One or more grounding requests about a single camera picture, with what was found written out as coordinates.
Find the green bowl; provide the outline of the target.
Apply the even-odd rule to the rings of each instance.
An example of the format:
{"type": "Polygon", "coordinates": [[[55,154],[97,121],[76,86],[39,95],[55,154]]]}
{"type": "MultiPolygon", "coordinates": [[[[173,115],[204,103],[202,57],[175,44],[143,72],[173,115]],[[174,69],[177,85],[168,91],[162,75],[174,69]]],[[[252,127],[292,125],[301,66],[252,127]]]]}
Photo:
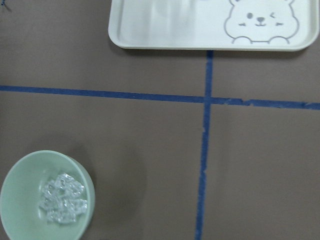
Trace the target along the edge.
{"type": "Polygon", "coordinates": [[[53,150],[21,158],[0,192],[0,217],[11,240],[79,240],[95,208],[87,170],[53,150]]]}

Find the white bear tray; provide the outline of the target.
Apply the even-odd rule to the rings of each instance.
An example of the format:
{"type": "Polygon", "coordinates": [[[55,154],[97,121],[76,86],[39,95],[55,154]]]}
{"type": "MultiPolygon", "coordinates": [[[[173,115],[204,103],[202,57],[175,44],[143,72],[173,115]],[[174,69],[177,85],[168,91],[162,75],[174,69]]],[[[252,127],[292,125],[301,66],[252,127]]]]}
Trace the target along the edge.
{"type": "Polygon", "coordinates": [[[114,0],[108,24],[124,49],[295,52],[319,32],[317,0],[114,0]]]}

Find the ice cubes in bowl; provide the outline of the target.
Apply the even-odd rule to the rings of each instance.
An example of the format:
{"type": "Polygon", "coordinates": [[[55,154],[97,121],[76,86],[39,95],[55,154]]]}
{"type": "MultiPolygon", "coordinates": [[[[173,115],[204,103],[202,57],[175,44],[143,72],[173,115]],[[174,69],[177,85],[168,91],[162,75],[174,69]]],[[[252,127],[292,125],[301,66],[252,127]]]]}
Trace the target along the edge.
{"type": "Polygon", "coordinates": [[[38,206],[48,222],[73,224],[88,210],[85,193],[86,188],[81,182],[61,173],[42,187],[38,206]]]}

